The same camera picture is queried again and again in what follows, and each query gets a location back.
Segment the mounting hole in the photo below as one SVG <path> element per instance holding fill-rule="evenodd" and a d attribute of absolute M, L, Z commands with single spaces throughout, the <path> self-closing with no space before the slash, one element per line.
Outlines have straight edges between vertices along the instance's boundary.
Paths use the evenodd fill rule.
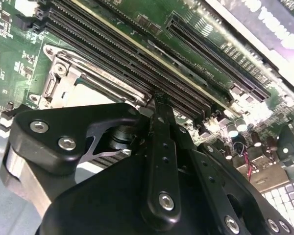
<path fill-rule="evenodd" d="M 210 182 L 213 183 L 213 184 L 216 182 L 215 179 L 214 179 L 213 177 L 211 177 L 211 176 L 209 176 L 209 180 L 210 180 Z"/>
<path fill-rule="evenodd" d="M 162 158 L 162 160 L 163 160 L 163 162 L 164 162 L 164 163 L 166 163 L 166 164 L 168 164 L 168 163 L 169 163 L 169 159 L 168 159 L 168 158 L 166 158 L 166 157 L 163 157 L 163 158 Z"/>

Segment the black plastic part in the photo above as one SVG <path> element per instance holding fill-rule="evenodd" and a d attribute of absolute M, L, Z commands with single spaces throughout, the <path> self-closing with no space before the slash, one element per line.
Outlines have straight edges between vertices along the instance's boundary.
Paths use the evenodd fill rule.
<path fill-rule="evenodd" d="M 277 157 L 289 180 L 294 182 L 294 126 L 282 128 L 277 141 Z"/>
<path fill-rule="evenodd" d="M 41 32 L 43 32 L 45 30 L 45 28 L 47 27 L 49 23 L 49 20 L 48 18 L 45 18 L 41 21 L 36 21 L 34 24 L 33 24 L 33 32 L 34 33 L 37 33 L 37 34 L 40 34 Z"/>
<path fill-rule="evenodd" d="M 173 13 L 167 25 L 170 34 L 189 46 L 194 52 L 206 59 L 219 71 L 224 73 L 231 81 L 235 82 L 246 93 L 262 102 L 270 97 L 270 93 L 263 85 L 242 67 L 232 60 L 205 37 L 197 33 L 191 25 L 186 23 L 177 14 Z"/>
<path fill-rule="evenodd" d="M 178 127 L 175 130 L 172 136 L 189 139 L 188 134 L 178 133 Z M 178 174 L 181 218 L 165 234 L 230 235 L 224 216 L 231 215 L 241 235 L 274 234 L 267 219 L 276 221 L 279 234 L 289 234 L 280 226 L 281 220 L 294 235 L 291 225 L 215 148 L 211 154 L 206 144 L 199 147 L 203 153 L 189 147 L 187 141 L 177 145 L 190 174 Z M 37 234 L 158 234 L 140 212 L 146 164 L 142 155 L 126 158 L 62 193 L 48 208 Z"/>
<path fill-rule="evenodd" d="M 16 114 L 19 114 L 24 111 L 31 110 L 28 106 L 21 104 L 18 108 L 13 109 L 13 110 L 7 110 L 3 111 L 1 113 L 1 118 L 5 118 L 6 120 L 11 120 L 13 117 L 15 117 Z"/>
<path fill-rule="evenodd" d="M 60 195 L 48 208 L 39 235 L 155 235 L 141 216 L 146 158 L 122 160 Z M 179 173 L 180 222 L 168 235 L 204 235 L 206 205 L 194 178 Z"/>
<path fill-rule="evenodd" d="M 41 4 L 37 9 L 36 9 L 36 18 L 42 21 L 45 17 L 48 17 L 49 15 L 49 10 L 51 8 L 50 4 Z"/>
<path fill-rule="evenodd" d="M 156 94 L 155 114 L 151 118 L 149 139 L 146 141 L 146 183 L 141 209 L 146 223 L 156 231 L 172 229 L 181 217 L 175 143 L 170 137 L 170 125 L 175 125 L 173 110 L 165 98 Z M 172 210 L 168 211 L 160 205 L 161 193 L 172 198 Z"/>
<path fill-rule="evenodd" d="M 73 173 L 85 153 L 86 138 L 102 134 L 111 127 L 135 125 L 140 114 L 125 103 L 22 112 L 12 124 L 9 142 L 15 152 L 58 175 Z M 49 126 L 45 133 L 33 132 L 29 125 L 43 121 Z M 59 147 L 61 137 L 70 137 L 76 148 Z"/>
<path fill-rule="evenodd" d="M 20 14 L 14 15 L 13 25 L 18 27 L 22 31 L 28 31 L 33 27 L 34 22 L 36 21 L 35 17 L 26 17 Z"/>

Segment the pcie slot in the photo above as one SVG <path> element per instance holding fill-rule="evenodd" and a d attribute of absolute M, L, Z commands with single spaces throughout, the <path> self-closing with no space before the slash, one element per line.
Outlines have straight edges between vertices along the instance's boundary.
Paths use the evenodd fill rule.
<path fill-rule="evenodd" d="M 173 14 L 171 21 L 167 25 L 167 30 L 170 34 L 194 50 L 200 57 L 204 58 L 211 65 L 215 66 L 215 68 L 224 73 L 245 92 L 252 95 L 256 100 L 261 102 L 270 97 L 270 93 L 259 81 L 229 58 L 217 46 L 196 33 L 176 14 Z"/>
<path fill-rule="evenodd" d="M 85 55 L 92 63 L 96 64 L 99 68 L 111 73 L 113 76 L 119 78 L 124 82 L 127 82 L 128 84 L 133 84 L 133 86 L 141 92 L 151 93 L 151 91 L 155 90 L 155 87 L 152 86 L 152 84 L 142 84 L 142 82 L 139 82 L 139 79 L 133 77 L 131 74 L 124 72 L 122 69 L 120 69 L 119 66 L 115 65 L 115 63 L 110 63 L 105 59 L 105 57 L 102 57 L 101 55 L 86 47 L 83 43 L 79 41 L 78 38 L 76 38 L 70 32 L 66 31 L 65 28 L 62 28 L 58 25 L 48 24 L 46 31 L 54 34 L 57 37 L 62 38 L 63 41 L 65 41 L 69 45 L 78 48 L 81 54 Z M 178 112 L 184 114 L 189 118 L 196 118 L 198 117 L 198 115 L 200 115 L 199 112 L 193 110 L 192 108 L 186 107 L 184 102 L 181 102 L 178 98 L 172 96 L 171 98 L 172 104 Z"/>
<path fill-rule="evenodd" d="M 200 94 L 196 89 L 192 86 L 188 87 L 185 85 L 185 82 L 182 81 L 176 74 L 172 73 L 172 71 L 168 70 L 168 68 L 164 67 L 160 63 L 152 58 L 150 55 L 142 53 L 137 50 L 131 42 L 127 42 L 125 39 L 120 39 L 120 36 L 113 30 L 109 29 L 102 22 L 89 15 L 87 12 L 83 11 L 80 8 L 73 8 L 73 3 L 71 1 L 57 1 L 55 5 L 59 7 L 61 10 L 67 12 L 72 15 L 75 19 L 81 22 L 83 25 L 88 27 L 88 30 L 92 30 L 93 32 L 99 34 L 101 37 L 106 38 L 114 45 L 120 48 L 120 50 L 125 51 L 131 56 L 135 56 L 139 59 L 145 66 L 148 66 L 152 69 L 158 76 L 161 76 L 163 79 L 166 79 L 168 82 L 171 82 L 172 85 L 183 89 L 184 92 L 188 93 L 193 99 L 198 100 L 199 102 L 209 106 L 210 101 Z"/>
<path fill-rule="evenodd" d="M 83 40 L 85 43 L 89 44 L 89 46 L 100 50 L 106 56 L 110 56 L 116 63 L 122 65 L 123 69 L 129 68 L 131 71 L 135 72 L 140 77 L 145 78 L 149 82 L 157 85 L 159 88 L 162 88 L 166 91 L 172 90 L 173 95 L 185 97 L 191 106 L 203 109 L 204 107 L 200 105 L 199 102 L 196 102 L 191 96 L 181 92 L 176 87 L 171 87 L 168 83 L 165 82 L 164 79 L 161 79 L 154 73 L 153 70 L 150 70 L 146 67 L 142 68 L 140 66 L 140 61 L 138 61 L 135 57 L 131 57 L 120 50 L 118 47 L 110 47 L 110 45 L 101 41 L 99 37 L 94 37 L 93 34 L 87 31 L 83 26 L 77 25 L 73 19 L 65 19 L 65 17 L 59 17 L 60 15 L 51 14 L 49 16 L 50 19 L 57 22 L 60 26 L 66 28 L 68 31 L 73 32 L 77 37 Z"/>

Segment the cable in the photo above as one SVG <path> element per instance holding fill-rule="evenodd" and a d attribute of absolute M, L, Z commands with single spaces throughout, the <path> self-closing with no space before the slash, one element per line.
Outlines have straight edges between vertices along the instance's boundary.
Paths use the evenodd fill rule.
<path fill-rule="evenodd" d="M 243 153 L 247 150 L 247 146 L 239 141 L 235 142 L 232 147 L 240 156 L 243 156 Z"/>
<path fill-rule="evenodd" d="M 253 163 L 249 160 L 247 151 L 244 151 L 243 156 L 244 156 L 245 163 L 246 163 L 246 166 L 247 166 L 247 178 L 248 178 L 248 181 L 250 182 L 251 169 L 252 169 Z"/>

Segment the motherboard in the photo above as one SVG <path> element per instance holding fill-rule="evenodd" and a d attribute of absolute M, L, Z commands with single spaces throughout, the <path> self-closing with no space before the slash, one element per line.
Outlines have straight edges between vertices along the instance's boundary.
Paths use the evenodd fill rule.
<path fill-rule="evenodd" d="M 294 0 L 280 4 L 294 16 Z M 221 141 L 245 174 L 230 127 L 246 147 L 255 132 L 276 140 L 294 119 L 282 80 L 204 0 L 0 0 L 0 121 L 21 104 L 142 108 L 160 90 L 196 145 Z"/>

